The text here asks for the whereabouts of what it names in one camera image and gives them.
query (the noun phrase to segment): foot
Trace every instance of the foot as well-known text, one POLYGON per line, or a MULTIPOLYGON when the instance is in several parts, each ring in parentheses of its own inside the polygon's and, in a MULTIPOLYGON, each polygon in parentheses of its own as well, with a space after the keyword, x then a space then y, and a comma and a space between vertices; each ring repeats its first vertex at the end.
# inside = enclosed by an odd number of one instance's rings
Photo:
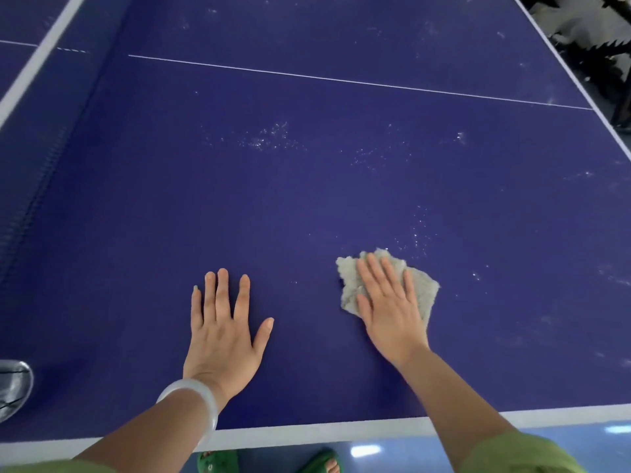
POLYGON ((339 473, 339 465, 335 461, 335 458, 330 459, 324 464, 324 468, 326 469, 326 473, 339 473))

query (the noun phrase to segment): green slipper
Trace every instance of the green slipper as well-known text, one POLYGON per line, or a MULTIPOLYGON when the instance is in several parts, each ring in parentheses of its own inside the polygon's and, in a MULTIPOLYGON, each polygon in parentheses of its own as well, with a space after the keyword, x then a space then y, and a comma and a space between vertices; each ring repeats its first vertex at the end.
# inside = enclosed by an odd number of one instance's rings
POLYGON ((326 473, 326 468, 324 467, 324 464, 332 458, 335 458, 335 461, 339 465, 339 473, 344 473, 344 470, 342 469, 342 464, 339 462, 338 459, 338 454, 330 448, 322 450, 316 456, 311 458, 311 460, 309 460, 309 462, 304 465, 304 467, 298 470, 298 473, 326 473))
POLYGON ((212 452, 202 458, 198 453, 199 473, 239 473, 239 460, 236 450, 212 452))

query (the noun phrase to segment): white bangle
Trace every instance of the white bangle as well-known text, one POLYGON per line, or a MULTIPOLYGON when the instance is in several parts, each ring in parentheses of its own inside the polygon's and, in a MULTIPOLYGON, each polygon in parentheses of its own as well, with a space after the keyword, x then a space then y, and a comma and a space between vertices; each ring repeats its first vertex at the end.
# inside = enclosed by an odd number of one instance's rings
POLYGON ((156 403, 160 402, 167 395, 172 394, 174 391, 181 390, 181 389, 193 390, 197 392, 199 396, 204 400, 204 403, 206 404, 206 409, 208 410, 208 415, 209 415, 208 430, 206 430, 206 433, 199 441, 199 445, 201 445, 202 442, 205 442, 210 438, 211 433, 217 427, 217 419, 219 418, 219 409, 217 408, 217 402, 215 401, 215 396, 213 395, 213 392, 211 392, 211 390, 206 385, 201 383, 201 381, 194 380, 193 378, 184 378, 182 380, 174 381, 173 383, 171 383, 171 385, 169 385, 166 389, 164 389, 164 391, 162 391, 162 393, 160 394, 160 397, 158 397, 158 400, 156 401, 156 403))

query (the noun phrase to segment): green shirt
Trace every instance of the green shirt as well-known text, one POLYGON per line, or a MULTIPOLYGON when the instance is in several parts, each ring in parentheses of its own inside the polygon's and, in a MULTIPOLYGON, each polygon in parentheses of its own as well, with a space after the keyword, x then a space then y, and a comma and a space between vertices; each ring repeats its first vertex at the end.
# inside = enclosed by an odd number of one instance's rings
MULTIPOLYGON (((5 467, 2 473, 115 473, 79 460, 5 467)), ((458 473, 586 473, 554 441, 513 431, 476 445, 458 473)))

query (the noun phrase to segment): gray fabric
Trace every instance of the gray fabric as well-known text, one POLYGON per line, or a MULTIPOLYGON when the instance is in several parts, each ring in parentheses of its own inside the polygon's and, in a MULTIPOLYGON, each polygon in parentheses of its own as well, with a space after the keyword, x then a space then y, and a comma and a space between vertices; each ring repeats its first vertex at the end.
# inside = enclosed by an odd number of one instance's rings
MULTIPOLYGON (((359 254, 361 259, 366 258, 366 252, 359 254)), ((418 310, 421 312, 421 318, 425 325, 430 320, 432 305, 438 293, 438 282, 433 280, 426 273, 408 267, 406 262, 401 259, 392 257, 387 250, 377 249, 375 256, 381 260, 382 257, 389 257, 390 262, 397 273, 399 280, 403 282, 403 271, 409 269, 412 273, 414 281, 414 291, 416 292, 416 301, 418 302, 418 310)), ((344 281, 344 289, 342 290, 342 308, 354 315, 359 316, 357 307, 357 294, 366 294, 366 286, 364 286, 362 278, 357 272, 357 259, 355 257, 338 257, 335 262, 338 265, 339 276, 344 281)))

